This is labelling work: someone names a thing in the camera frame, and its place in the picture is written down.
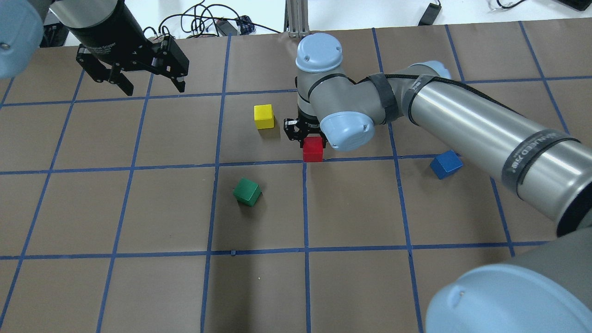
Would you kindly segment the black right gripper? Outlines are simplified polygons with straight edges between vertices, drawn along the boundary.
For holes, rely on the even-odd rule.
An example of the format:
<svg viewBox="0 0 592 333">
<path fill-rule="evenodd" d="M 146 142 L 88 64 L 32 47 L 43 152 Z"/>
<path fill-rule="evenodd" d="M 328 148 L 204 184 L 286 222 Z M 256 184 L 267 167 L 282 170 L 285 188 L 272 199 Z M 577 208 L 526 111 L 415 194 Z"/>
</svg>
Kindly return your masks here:
<svg viewBox="0 0 592 333">
<path fill-rule="evenodd" d="M 283 129 L 290 141 L 304 143 L 304 139 L 309 135 L 317 135 L 324 140 L 324 133 L 320 129 L 319 119 L 305 113 L 299 113 L 296 119 L 284 119 Z"/>
</svg>

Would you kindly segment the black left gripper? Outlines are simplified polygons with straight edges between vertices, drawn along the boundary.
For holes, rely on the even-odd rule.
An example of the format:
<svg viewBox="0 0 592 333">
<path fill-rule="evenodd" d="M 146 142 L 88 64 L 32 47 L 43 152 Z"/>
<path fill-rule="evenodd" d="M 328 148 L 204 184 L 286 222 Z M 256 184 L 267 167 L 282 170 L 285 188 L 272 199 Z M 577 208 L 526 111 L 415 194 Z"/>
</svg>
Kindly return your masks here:
<svg viewBox="0 0 592 333">
<path fill-rule="evenodd" d="M 76 61 L 95 82 L 109 82 L 131 97 L 135 87 L 124 73 L 145 70 L 169 78 L 179 93 L 185 92 L 190 61 L 175 38 L 146 38 L 131 14 L 112 13 L 76 25 L 75 35 L 80 40 Z"/>
</svg>

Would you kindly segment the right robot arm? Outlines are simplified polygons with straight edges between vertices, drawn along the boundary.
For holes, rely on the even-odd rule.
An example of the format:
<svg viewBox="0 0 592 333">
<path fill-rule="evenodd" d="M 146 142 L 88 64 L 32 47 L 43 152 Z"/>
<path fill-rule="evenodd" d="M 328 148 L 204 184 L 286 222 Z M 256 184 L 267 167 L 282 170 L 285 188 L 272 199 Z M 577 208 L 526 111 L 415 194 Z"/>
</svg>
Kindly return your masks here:
<svg viewBox="0 0 592 333">
<path fill-rule="evenodd" d="M 298 118 L 284 121 L 292 141 L 319 133 L 335 150 L 354 150 L 376 126 L 406 117 L 556 222 L 556 240 L 470 270 L 438 291 L 425 331 L 589 333 L 591 149 L 453 80 L 438 61 L 355 83 L 342 60 L 330 34 L 299 42 Z"/>
</svg>

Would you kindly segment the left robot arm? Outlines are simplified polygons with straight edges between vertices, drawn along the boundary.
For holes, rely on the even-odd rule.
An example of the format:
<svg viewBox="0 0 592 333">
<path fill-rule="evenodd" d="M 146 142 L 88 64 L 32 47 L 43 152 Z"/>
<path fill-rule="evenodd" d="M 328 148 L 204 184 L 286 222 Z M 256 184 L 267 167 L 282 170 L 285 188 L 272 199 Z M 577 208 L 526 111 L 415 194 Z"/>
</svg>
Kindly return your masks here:
<svg viewBox="0 0 592 333">
<path fill-rule="evenodd" d="M 190 60 L 175 38 L 147 38 L 123 0 L 3 0 L 0 3 L 0 75 L 21 74 L 40 46 L 48 13 L 80 41 L 76 62 L 95 82 L 116 85 L 127 96 L 125 72 L 145 70 L 185 91 Z"/>
</svg>

